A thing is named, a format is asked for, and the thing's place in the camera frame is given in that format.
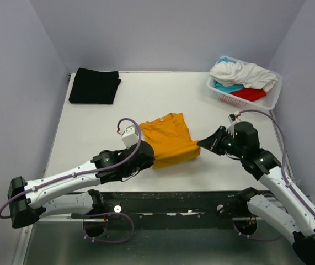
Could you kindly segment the yellow t shirt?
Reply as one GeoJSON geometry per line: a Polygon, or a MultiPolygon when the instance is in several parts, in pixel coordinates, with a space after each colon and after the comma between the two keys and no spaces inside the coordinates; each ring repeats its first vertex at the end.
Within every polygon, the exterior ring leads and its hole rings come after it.
{"type": "Polygon", "coordinates": [[[154,170],[187,162],[200,155],[182,113],[169,113],[140,124],[140,129],[154,151],[154,170]]]}

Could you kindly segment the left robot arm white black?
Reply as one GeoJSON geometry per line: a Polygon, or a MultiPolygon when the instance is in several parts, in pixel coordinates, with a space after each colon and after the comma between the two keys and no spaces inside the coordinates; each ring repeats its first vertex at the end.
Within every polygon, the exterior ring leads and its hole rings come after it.
{"type": "Polygon", "coordinates": [[[26,181],[13,178],[8,190],[12,228],[18,229],[40,218],[63,213],[88,214],[97,218],[103,205],[96,199],[70,201],[73,192],[91,186],[122,181],[154,163],[150,144],[141,141],[123,150],[103,150],[84,164],[52,177],[26,181]]]}

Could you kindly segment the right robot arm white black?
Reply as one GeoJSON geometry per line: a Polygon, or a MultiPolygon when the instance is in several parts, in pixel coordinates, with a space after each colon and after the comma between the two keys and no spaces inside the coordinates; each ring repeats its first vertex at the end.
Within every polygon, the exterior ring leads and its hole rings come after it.
{"type": "Polygon", "coordinates": [[[220,126],[198,146],[219,156],[239,159],[242,167],[272,192],[282,204],[279,209],[257,193],[238,199],[234,209],[240,216],[250,213],[277,229],[304,264],[315,264],[315,205],[285,173],[280,161],[261,148],[257,129],[249,122],[220,126]]]}

